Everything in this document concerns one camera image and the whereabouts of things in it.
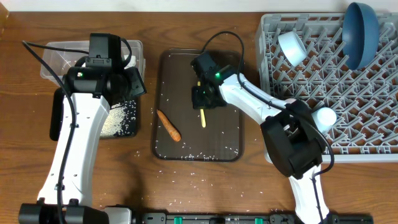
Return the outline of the white tissue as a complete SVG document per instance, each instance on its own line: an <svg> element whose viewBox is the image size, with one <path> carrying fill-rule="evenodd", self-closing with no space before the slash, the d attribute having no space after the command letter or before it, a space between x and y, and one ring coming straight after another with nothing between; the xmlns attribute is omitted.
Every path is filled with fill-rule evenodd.
<svg viewBox="0 0 398 224"><path fill-rule="evenodd" d="M125 66L125 69L135 67L136 66L136 57L134 55L131 55L129 63Z"/></svg>

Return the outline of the pale yellow plastic spoon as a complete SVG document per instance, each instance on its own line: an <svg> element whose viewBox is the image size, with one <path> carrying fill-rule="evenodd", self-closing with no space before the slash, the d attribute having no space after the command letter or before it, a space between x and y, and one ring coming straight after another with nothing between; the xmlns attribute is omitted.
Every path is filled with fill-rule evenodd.
<svg viewBox="0 0 398 224"><path fill-rule="evenodd" d="M204 109L200 109L201 126L206 128L206 119Z"/></svg>

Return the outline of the heap of rice grains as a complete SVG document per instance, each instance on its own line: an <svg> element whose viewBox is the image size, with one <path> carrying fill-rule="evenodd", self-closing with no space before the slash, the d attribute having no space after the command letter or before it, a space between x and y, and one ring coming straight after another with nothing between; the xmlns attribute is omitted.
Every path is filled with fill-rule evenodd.
<svg viewBox="0 0 398 224"><path fill-rule="evenodd" d="M135 136L137 132L137 101L115 104L101 130L101 139Z"/></svg>

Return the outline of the orange carrot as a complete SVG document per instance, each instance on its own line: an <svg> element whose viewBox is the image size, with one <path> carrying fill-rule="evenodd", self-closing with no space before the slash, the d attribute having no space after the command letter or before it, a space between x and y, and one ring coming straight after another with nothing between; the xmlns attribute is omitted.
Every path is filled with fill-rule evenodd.
<svg viewBox="0 0 398 224"><path fill-rule="evenodd" d="M170 122L170 120L166 117L166 115L161 110L157 110L157 115L158 115L159 119L161 120L162 124L164 125L164 128L170 135L170 137L175 142L179 142L182 139L182 137L181 137L180 133L177 131L177 129Z"/></svg>

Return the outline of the light blue bowl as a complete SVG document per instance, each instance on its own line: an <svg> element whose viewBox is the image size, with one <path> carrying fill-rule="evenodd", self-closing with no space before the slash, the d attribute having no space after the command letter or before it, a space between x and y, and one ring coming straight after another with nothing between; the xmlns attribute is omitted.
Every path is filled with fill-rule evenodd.
<svg viewBox="0 0 398 224"><path fill-rule="evenodd" d="M307 57L301 38L293 31L278 36L278 42L289 63L296 67Z"/></svg>

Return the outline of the light blue cup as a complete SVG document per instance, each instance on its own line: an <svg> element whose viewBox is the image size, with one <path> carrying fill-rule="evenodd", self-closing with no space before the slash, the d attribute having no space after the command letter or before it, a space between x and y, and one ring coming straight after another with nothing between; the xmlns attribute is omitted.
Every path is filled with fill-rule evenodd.
<svg viewBox="0 0 398 224"><path fill-rule="evenodd" d="M336 123L337 115L331 108L320 108L312 113L312 118L319 132L327 134Z"/></svg>

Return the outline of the dark blue plate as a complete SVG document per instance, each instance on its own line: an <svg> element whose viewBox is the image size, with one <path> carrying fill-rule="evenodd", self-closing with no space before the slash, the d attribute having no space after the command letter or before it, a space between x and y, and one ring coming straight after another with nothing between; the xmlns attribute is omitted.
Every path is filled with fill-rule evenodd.
<svg viewBox="0 0 398 224"><path fill-rule="evenodd" d="M359 70L370 64L376 55L379 43L379 23L376 12L364 3L352 2L344 16L342 41L346 66Z"/></svg>

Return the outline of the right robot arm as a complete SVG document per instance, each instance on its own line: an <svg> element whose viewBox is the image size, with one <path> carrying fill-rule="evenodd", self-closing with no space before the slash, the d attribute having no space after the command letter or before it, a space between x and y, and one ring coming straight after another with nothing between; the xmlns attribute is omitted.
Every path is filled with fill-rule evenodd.
<svg viewBox="0 0 398 224"><path fill-rule="evenodd" d="M232 66L193 66L201 86L192 89L194 108L212 109L231 104L257 122L267 154L275 168L288 177L295 213L303 223L324 223L329 209L320 176L323 151L331 146L326 133L336 123L331 108L311 109L301 100L280 100L250 83Z"/></svg>

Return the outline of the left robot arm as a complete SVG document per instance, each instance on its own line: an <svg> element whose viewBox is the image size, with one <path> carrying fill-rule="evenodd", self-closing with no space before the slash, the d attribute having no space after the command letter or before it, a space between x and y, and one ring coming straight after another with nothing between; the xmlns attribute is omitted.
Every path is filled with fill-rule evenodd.
<svg viewBox="0 0 398 224"><path fill-rule="evenodd" d="M124 205L92 207L92 177L101 130L113 103L146 92L136 67L72 67L63 76L57 148L36 203L23 203L19 223L138 223Z"/></svg>

